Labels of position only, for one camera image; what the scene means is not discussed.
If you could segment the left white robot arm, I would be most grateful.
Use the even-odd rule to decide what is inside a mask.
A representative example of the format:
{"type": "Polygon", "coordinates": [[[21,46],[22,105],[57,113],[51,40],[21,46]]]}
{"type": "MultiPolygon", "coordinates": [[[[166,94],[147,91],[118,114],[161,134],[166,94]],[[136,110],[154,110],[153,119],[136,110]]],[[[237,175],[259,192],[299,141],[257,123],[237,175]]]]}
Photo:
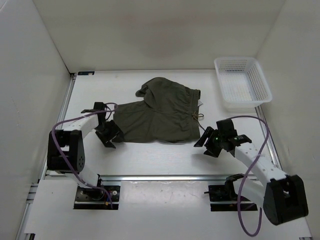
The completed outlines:
{"type": "Polygon", "coordinates": [[[93,200],[109,193],[100,175],[86,167],[84,139],[94,131],[102,145],[112,149],[116,148],[114,139],[124,141],[123,131],[109,119],[117,109],[114,102],[95,102],[92,109],[84,109],[80,116],[56,123],[49,133],[47,169],[73,178],[93,200]]]}

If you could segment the olive green shorts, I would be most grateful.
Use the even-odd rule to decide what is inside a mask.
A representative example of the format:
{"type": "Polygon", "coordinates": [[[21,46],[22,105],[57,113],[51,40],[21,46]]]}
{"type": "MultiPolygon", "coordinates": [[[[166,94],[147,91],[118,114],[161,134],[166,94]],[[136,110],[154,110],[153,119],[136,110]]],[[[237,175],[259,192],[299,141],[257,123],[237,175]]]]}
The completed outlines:
{"type": "Polygon", "coordinates": [[[201,91],[164,77],[145,82],[135,93],[141,101],[120,104],[113,121],[127,143],[180,143],[200,138],[201,91]]]}

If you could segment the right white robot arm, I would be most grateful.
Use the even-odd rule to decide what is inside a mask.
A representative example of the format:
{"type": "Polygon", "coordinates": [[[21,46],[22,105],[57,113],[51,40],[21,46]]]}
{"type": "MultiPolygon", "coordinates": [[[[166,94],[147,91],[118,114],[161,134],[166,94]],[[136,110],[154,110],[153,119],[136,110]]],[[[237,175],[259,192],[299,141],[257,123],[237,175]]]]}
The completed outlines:
{"type": "Polygon", "coordinates": [[[289,175],[272,164],[245,134],[239,135],[231,119],[217,121],[217,129],[207,127],[195,147],[205,147],[205,155],[217,158],[221,151],[230,153],[255,175],[249,180],[242,173],[226,178],[224,189],[211,192],[216,198],[227,197],[241,202],[248,199],[260,207],[275,226],[309,214],[303,180],[289,175]]]}

